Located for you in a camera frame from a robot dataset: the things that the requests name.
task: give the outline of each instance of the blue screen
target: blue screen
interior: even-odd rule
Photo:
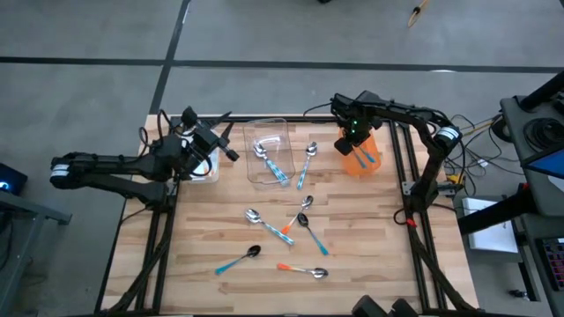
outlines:
[[[564,150],[556,151],[553,154],[539,158],[529,164],[540,170],[547,171],[564,178]]]

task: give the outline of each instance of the wooden table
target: wooden table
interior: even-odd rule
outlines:
[[[383,127],[375,132],[382,157],[380,169],[374,175],[351,177],[342,169],[341,156],[333,148],[338,134],[334,124],[290,123],[297,171],[292,186],[261,191],[247,179],[243,124],[235,124],[230,136],[230,147],[241,158],[233,163],[221,155],[217,183],[181,185],[161,313],[350,313],[365,294],[386,310],[398,298],[419,309],[407,231],[392,221],[394,211],[403,204],[390,130]],[[145,126],[150,137],[156,137],[155,116],[149,116]],[[304,150],[311,141],[318,143],[318,153],[299,191],[295,186],[305,160]],[[422,168],[427,153],[415,131],[413,141]],[[404,160],[408,166],[405,153]],[[246,209],[253,208],[281,229],[299,211],[305,195],[315,198],[307,211],[310,227],[329,249],[329,256],[321,254],[304,228],[293,227],[289,236],[295,246],[289,247],[262,226],[250,225],[243,216]],[[451,205],[448,199],[437,202]],[[129,201],[124,216],[142,207],[136,200]],[[450,210],[433,207],[429,217],[441,269],[465,300],[477,307],[456,216]],[[151,212],[147,211],[122,225],[102,308],[112,306],[141,269],[150,221]],[[221,276],[214,274],[216,268],[255,244],[262,246],[257,258],[245,259]],[[279,262],[326,268],[330,275],[315,280],[301,273],[279,271]],[[432,306],[436,306],[428,271],[426,280]],[[151,298],[148,291],[146,302]]]

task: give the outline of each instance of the transparent bin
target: transparent bin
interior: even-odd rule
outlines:
[[[247,122],[243,126],[247,156],[247,178],[256,188],[290,187],[295,175],[288,123],[282,118]],[[266,157],[284,173],[287,181],[279,180],[263,158],[255,153],[255,144],[261,144]]]

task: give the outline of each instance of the gray floor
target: gray floor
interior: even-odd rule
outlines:
[[[0,0],[0,56],[164,59],[181,0]],[[486,66],[564,64],[564,10],[557,0],[434,0],[405,27],[414,1],[193,0],[178,60],[406,63]],[[0,158],[30,175],[25,197],[74,214],[44,229],[18,309],[41,316],[90,313],[98,296],[123,199],[98,190],[55,190],[49,162],[68,151],[133,154],[160,67],[0,64]],[[335,92],[464,114],[499,111],[553,74],[373,70],[173,68],[161,107],[201,114],[300,113]],[[466,126],[463,121],[457,122]],[[510,144],[498,141],[503,156]],[[471,148],[496,149],[487,136]],[[499,162],[519,172],[518,164]],[[523,177],[494,166],[478,194],[511,194]],[[469,253],[479,303],[490,312],[547,316],[545,300],[512,299],[523,288],[515,263]]]

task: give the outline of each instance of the spoon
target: spoon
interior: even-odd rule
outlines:
[[[352,149],[352,154],[354,154],[354,156],[356,157],[356,159],[359,161],[360,166],[362,166],[363,169],[366,169],[366,168],[367,168],[367,165],[364,163],[364,161],[362,161],[362,158],[360,158],[359,154],[357,154],[354,149]]]
[[[372,157],[372,155],[370,155],[370,153],[368,153],[367,151],[364,151],[363,148],[359,147],[360,151],[362,151],[362,153],[364,153],[364,155],[367,157],[367,159],[370,161],[370,163],[376,163],[376,160]]]
[[[301,190],[301,187],[303,187],[303,180],[306,178],[306,172],[308,171],[308,167],[309,167],[309,159],[312,156],[315,156],[316,154],[317,154],[317,143],[312,142],[310,145],[308,145],[308,148],[306,149],[306,155],[308,156],[308,158],[306,158],[306,165],[304,165],[303,171],[301,171],[300,181],[298,181],[299,190]]]
[[[240,257],[239,259],[237,259],[237,260],[235,260],[235,261],[233,261],[233,262],[231,262],[231,263],[229,263],[229,264],[227,264],[227,265],[222,266],[222,267],[219,268],[219,269],[216,269],[216,270],[215,270],[215,274],[216,274],[216,275],[219,275],[219,274],[221,274],[221,273],[227,271],[227,269],[229,269],[229,268],[231,268],[232,266],[234,266],[235,263],[239,262],[240,260],[242,260],[242,259],[244,259],[244,258],[246,258],[246,257],[253,258],[253,257],[257,256],[259,253],[261,253],[261,246],[253,246],[253,247],[250,247],[249,250],[247,250],[247,253],[246,253],[244,256]]]
[[[322,269],[322,268],[299,269],[299,268],[291,267],[289,265],[285,265],[285,264],[282,264],[282,263],[279,263],[277,265],[277,268],[283,269],[283,270],[294,270],[294,271],[298,271],[298,272],[310,273],[311,275],[314,276],[315,279],[324,278],[324,277],[327,277],[329,275],[329,272],[327,271],[327,269]]]
[[[303,212],[300,212],[298,214],[298,222],[300,223],[301,226],[306,227],[308,229],[309,233],[311,233],[311,236],[314,238],[315,243],[317,243],[317,246],[321,249],[321,253],[323,253],[323,255],[328,255],[329,251],[327,251],[327,249],[317,239],[317,237],[314,235],[314,233],[311,231],[311,229],[309,229],[308,217]]]
[[[284,172],[282,172],[278,168],[278,166],[276,166],[276,164],[274,164],[274,162],[272,162],[271,160],[268,159],[268,157],[266,156],[266,149],[264,149],[263,145],[262,144],[255,144],[253,149],[255,150],[255,155],[258,158],[264,159],[264,162],[266,162],[266,165],[271,169],[271,171],[274,173],[276,178],[280,182],[282,182],[283,185],[286,185],[285,181],[287,181],[288,178],[286,177]]]
[[[290,246],[293,246],[293,240],[290,239],[289,237],[287,237],[285,234],[283,234],[282,232],[276,230],[276,228],[274,228],[273,226],[265,223],[262,219],[261,219],[261,215],[258,213],[258,211],[256,210],[252,210],[249,209],[245,212],[245,217],[247,218],[247,220],[252,223],[252,224],[263,224],[267,229],[269,229],[270,231],[274,232],[279,238],[281,238],[285,243],[289,244]]]
[[[300,211],[298,211],[298,213],[292,218],[292,220],[290,221],[290,223],[289,223],[287,226],[285,226],[285,227],[282,229],[281,232],[282,232],[283,234],[288,234],[288,233],[290,232],[290,228],[291,228],[292,225],[293,225],[293,222],[296,221],[296,219],[298,218],[298,215],[300,214],[300,212],[302,212],[302,211],[308,209],[309,206],[311,206],[311,204],[312,204],[313,202],[314,202],[314,197],[311,196],[311,195],[309,195],[309,196],[307,196],[306,198],[304,198],[303,201],[301,202],[301,209],[300,209]]]

